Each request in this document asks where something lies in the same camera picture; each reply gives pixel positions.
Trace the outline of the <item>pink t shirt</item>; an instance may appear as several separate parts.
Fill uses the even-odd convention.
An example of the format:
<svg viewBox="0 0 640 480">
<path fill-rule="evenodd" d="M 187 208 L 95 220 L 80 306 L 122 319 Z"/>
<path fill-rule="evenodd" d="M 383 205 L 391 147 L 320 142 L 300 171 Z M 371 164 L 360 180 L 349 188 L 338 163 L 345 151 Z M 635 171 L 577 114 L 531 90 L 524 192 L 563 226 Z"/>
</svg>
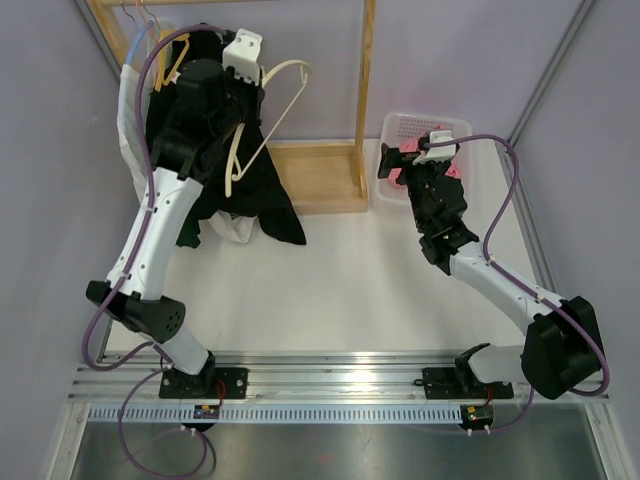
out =
<svg viewBox="0 0 640 480">
<path fill-rule="evenodd" d="M 414 136 L 402 141 L 397 148 L 386 150 L 386 170 L 388 183 L 396 189 L 406 186 L 404 171 L 415 165 L 426 164 L 429 161 L 445 162 L 452 160 L 459 150 L 458 145 L 445 147 L 429 147 L 424 145 L 453 141 L 453 132 L 450 129 L 442 129 L 437 126 L 435 129 L 425 131 L 421 136 Z"/>
</svg>

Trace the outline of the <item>black t shirt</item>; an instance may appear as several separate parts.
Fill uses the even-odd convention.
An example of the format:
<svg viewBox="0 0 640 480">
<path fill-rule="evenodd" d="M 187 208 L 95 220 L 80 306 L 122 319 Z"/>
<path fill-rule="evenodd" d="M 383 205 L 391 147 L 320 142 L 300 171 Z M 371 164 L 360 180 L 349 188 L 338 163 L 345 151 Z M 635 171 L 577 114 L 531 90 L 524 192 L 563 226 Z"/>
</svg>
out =
<svg viewBox="0 0 640 480">
<path fill-rule="evenodd" d="M 254 215 L 268 236 L 303 245 L 304 230 L 261 127 L 241 121 L 227 100 L 222 52 L 229 43 L 229 35 L 209 25 L 190 32 L 181 79 L 150 95 L 145 140 L 151 165 L 202 185 L 189 210 L 199 224 L 220 212 Z"/>
</svg>

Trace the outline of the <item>yellow hanger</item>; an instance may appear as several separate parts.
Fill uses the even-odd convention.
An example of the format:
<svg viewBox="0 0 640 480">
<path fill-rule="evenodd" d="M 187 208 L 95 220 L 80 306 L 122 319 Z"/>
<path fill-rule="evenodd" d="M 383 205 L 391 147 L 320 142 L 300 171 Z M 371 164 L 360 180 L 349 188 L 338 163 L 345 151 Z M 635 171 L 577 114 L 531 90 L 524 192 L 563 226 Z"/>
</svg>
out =
<svg viewBox="0 0 640 480">
<path fill-rule="evenodd" d="M 160 92 L 164 87 L 175 83 L 180 75 L 179 69 L 190 48 L 190 34 L 176 37 L 162 48 L 157 56 L 156 74 L 153 88 Z"/>
</svg>

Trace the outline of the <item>dark green t shirt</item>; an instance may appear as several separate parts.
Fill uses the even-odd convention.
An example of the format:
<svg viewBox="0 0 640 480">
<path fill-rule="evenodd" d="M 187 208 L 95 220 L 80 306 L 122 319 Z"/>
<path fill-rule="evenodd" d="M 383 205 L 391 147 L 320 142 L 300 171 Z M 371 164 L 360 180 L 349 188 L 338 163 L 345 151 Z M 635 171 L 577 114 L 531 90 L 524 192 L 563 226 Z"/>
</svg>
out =
<svg viewBox="0 0 640 480">
<path fill-rule="evenodd" d="M 196 249 L 201 244 L 200 233 L 199 220 L 189 212 L 177 237 L 176 245 L 181 248 Z"/>
</svg>

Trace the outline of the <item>white t shirt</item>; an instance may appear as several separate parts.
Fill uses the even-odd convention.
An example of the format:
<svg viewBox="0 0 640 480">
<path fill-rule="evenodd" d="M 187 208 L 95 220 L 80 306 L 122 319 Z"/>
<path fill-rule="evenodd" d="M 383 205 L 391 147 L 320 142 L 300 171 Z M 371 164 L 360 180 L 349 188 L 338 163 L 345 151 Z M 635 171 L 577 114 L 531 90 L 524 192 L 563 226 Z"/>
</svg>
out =
<svg viewBox="0 0 640 480">
<path fill-rule="evenodd" d="M 134 93 L 139 74 L 124 63 L 120 73 L 117 132 L 122 158 L 129 167 L 138 201 L 146 189 L 146 167 L 141 152 L 141 144 L 136 134 Z M 239 244 L 249 241 L 255 216 L 234 216 L 231 213 L 214 213 L 209 220 L 213 230 L 224 240 Z"/>
</svg>

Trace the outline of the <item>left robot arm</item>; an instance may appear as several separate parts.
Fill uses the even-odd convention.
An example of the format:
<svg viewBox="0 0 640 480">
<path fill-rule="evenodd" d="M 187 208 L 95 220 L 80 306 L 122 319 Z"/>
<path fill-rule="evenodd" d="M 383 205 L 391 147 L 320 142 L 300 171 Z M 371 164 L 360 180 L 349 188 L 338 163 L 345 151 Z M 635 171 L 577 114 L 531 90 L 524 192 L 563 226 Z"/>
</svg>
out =
<svg viewBox="0 0 640 480">
<path fill-rule="evenodd" d="M 164 296 L 173 248 L 192 207 L 223 163 L 224 144 L 254 113 L 259 87 L 235 79 L 213 59 L 188 62 L 154 140 L 145 136 L 145 82 L 135 90 L 135 127 L 146 188 L 122 257 L 86 290 L 96 318 L 108 315 L 144 337 L 166 358 L 163 398 L 204 398 L 216 389 L 216 359 L 185 324 L 183 303 Z"/>
</svg>

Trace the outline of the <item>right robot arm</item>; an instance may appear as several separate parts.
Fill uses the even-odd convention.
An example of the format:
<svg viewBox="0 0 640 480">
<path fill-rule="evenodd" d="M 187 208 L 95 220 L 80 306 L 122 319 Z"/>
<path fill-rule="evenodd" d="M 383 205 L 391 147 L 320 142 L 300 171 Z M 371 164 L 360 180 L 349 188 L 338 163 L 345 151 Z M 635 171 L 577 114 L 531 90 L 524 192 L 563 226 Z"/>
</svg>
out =
<svg viewBox="0 0 640 480">
<path fill-rule="evenodd" d="M 565 299 L 501 265 L 488 238 L 465 225 L 462 182 L 447 173 L 461 143 L 421 138 L 409 152 L 383 144 L 377 172 L 380 179 L 399 172 L 426 260 L 483 295 L 524 335 L 522 346 L 483 343 L 460 354 L 456 389 L 476 396 L 489 384 L 525 382 L 550 400 L 567 392 L 605 393 L 611 372 L 593 306 L 580 296 Z"/>
</svg>

